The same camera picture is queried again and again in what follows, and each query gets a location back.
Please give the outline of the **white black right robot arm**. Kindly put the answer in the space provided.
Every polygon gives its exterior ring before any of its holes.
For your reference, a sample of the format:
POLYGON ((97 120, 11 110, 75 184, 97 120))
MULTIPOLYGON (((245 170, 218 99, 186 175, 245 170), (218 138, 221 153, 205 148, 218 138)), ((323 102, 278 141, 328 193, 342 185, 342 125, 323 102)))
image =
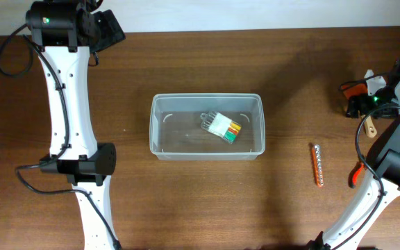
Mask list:
POLYGON ((307 243, 307 249, 359 249, 360 242, 387 206, 400 196, 400 58, 388 72, 368 70, 364 78, 347 81, 338 88, 348 100, 346 116, 360 118, 355 140, 365 132, 375 137, 373 119, 387 118, 392 123, 363 154, 355 146, 358 163, 349 176, 356 186, 361 171, 364 179, 355 197, 332 227, 307 243))

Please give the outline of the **clear plastic container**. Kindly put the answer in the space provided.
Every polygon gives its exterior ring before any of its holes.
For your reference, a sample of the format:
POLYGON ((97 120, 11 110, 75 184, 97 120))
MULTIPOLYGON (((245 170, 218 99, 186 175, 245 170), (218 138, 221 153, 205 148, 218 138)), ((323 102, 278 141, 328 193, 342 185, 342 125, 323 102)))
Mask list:
POLYGON ((160 160, 254 160, 265 151, 262 99, 247 93, 157 94, 151 106, 149 146, 160 160), (208 131, 204 123, 219 113, 240 127, 229 135, 208 131))

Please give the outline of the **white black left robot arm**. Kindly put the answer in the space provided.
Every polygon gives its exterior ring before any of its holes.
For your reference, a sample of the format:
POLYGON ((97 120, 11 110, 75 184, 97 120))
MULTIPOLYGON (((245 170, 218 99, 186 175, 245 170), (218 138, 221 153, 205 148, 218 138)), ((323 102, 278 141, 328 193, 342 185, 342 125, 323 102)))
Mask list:
POLYGON ((110 209, 116 148, 97 142, 88 100, 90 57, 125 38, 111 10, 100 1, 35 1, 26 13, 47 81, 51 145, 38 168, 61 174, 81 213, 85 249, 121 249, 110 209))

